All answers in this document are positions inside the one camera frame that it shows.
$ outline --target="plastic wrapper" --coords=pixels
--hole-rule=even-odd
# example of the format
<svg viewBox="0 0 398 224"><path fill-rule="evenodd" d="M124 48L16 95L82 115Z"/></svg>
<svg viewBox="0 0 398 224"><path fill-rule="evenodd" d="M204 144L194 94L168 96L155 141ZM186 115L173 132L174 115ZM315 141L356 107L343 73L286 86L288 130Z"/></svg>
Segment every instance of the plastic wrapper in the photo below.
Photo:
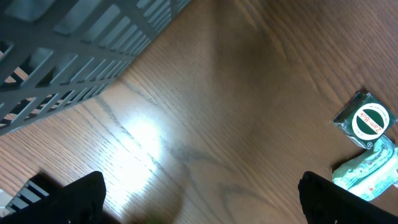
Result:
<svg viewBox="0 0 398 224"><path fill-rule="evenodd" d="M336 185L370 201L398 181L397 169L398 148L383 135L371 150L335 170L332 179Z"/></svg>
<svg viewBox="0 0 398 224"><path fill-rule="evenodd" d="M333 120L333 124L347 137L365 149L372 149L377 140L396 122L391 111L365 90L356 92Z"/></svg>

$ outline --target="green packaging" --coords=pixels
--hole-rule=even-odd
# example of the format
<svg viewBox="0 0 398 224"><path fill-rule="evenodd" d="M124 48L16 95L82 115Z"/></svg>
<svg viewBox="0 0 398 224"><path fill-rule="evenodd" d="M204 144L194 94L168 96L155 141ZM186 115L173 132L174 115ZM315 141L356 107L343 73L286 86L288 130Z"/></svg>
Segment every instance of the green packaging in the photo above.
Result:
<svg viewBox="0 0 398 224"><path fill-rule="evenodd" d="M398 148L385 135L367 150L333 172L333 183L370 201L398 180Z"/></svg>
<svg viewBox="0 0 398 224"><path fill-rule="evenodd" d="M333 120L356 145L372 149L396 117L372 94L358 91Z"/></svg>

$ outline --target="wooden table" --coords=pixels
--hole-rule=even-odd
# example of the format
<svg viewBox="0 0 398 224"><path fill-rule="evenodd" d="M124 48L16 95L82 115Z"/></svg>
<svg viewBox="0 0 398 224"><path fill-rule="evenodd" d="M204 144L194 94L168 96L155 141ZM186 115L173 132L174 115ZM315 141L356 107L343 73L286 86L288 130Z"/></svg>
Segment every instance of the wooden table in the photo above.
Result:
<svg viewBox="0 0 398 224"><path fill-rule="evenodd" d="M302 174L331 179L361 152L337 112L365 87L398 114L397 11L193 0L102 95L0 137L0 188L100 170L104 209L122 223L305 223ZM398 215L398 190L372 203Z"/></svg>

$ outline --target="circular logo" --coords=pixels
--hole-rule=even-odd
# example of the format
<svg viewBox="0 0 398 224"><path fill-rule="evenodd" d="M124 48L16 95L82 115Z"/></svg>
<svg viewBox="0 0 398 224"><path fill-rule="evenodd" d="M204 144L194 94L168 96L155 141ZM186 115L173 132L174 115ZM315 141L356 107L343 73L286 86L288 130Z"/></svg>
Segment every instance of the circular logo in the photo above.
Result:
<svg viewBox="0 0 398 224"><path fill-rule="evenodd" d="M387 110L377 103L368 103L360 107L354 114L353 131L363 140L380 137L387 129L390 117Z"/></svg>

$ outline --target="plastic grid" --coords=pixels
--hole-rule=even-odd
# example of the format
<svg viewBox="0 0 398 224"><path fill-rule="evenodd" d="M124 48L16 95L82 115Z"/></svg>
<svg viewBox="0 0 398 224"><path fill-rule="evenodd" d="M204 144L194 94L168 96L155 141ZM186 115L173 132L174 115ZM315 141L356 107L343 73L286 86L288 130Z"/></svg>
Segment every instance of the plastic grid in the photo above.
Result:
<svg viewBox="0 0 398 224"><path fill-rule="evenodd" d="M189 1L0 1L0 135L99 95Z"/></svg>

